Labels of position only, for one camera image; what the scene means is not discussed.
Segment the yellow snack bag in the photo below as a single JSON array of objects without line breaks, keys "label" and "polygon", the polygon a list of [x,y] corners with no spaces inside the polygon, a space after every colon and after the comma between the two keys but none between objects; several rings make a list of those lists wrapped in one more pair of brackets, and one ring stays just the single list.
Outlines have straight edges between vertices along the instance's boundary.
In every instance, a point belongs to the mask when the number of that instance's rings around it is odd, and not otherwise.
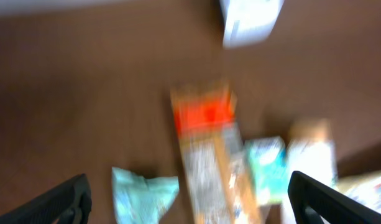
[{"label": "yellow snack bag", "polygon": [[338,180],[336,189],[381,214],[381,170]]}]

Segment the white barcode scanner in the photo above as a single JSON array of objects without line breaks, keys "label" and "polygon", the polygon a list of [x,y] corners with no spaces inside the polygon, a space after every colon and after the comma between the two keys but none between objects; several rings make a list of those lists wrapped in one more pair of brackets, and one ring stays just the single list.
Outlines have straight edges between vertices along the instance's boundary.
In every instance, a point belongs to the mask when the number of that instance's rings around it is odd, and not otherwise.
[{"label": "white barcode scanner", "polygon": [[284,0],[220,0],[223,47],[235,48],[269,37]]}]

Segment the mint green snack pouch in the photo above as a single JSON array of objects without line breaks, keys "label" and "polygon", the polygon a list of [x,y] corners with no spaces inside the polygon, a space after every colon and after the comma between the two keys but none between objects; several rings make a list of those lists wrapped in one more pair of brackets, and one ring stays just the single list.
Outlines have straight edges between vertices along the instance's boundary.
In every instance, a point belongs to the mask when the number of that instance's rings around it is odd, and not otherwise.
[{"label": "mint green snack pouch", "polygon": [[113,167],[111,174],[118,224],[158,224],[180,190],[176,176],[146,179],[118,167]]}]

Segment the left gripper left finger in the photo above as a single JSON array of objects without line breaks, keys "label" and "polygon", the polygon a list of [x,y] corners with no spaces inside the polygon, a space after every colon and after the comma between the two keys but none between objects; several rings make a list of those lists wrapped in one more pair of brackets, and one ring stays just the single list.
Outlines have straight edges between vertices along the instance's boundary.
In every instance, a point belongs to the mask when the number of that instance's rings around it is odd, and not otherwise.
[{"label": "left gripper left finger", "polygon": [[0,224],[87,224],[91,207],[90,184],[79,174],[0,216]]}]

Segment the teal tissue pack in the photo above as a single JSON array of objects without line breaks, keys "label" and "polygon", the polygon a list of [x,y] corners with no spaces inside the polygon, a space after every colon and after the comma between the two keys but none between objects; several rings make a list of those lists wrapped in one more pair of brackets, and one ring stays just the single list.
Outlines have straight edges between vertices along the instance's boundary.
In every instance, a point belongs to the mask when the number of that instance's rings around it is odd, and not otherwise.
[{"label": "teal tissue pack", "polygon": [[276,136],[248,140],[244,147],[257,203],[280,204],[289,183],[283,139]]}]

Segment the orange pasta package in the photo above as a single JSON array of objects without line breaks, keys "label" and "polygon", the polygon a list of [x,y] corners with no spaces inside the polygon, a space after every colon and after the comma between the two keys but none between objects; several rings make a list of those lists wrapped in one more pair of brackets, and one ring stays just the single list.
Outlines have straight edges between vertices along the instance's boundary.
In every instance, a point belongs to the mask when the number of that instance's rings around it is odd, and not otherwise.
[{"label": "orange pasta package", "polygon": [[194,222],[262,223],[228,82],[175,88],[170,99]]}]

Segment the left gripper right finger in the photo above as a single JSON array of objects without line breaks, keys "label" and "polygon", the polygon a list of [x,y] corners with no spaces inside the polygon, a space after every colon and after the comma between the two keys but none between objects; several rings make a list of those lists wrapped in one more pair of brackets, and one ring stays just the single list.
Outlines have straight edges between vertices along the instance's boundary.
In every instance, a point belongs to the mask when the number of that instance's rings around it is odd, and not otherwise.
[{"label": "left gripper right finger", "polygon": [[300,172],[292,172],[288,197],[297,224],[381,223],[381,214]]}]

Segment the white tube with gold cap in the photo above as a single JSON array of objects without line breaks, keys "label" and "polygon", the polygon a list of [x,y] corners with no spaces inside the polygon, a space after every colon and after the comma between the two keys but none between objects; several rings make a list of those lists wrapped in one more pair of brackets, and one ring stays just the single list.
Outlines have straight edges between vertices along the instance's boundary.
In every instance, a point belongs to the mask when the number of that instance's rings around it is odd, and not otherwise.
[{"label": "white tube with gold cap", "polygon": [[285,162],[287,176],[300,171],[317,181],[336,188],[337,165],[330,122],[327,119],[300,119],[288,134]]}]

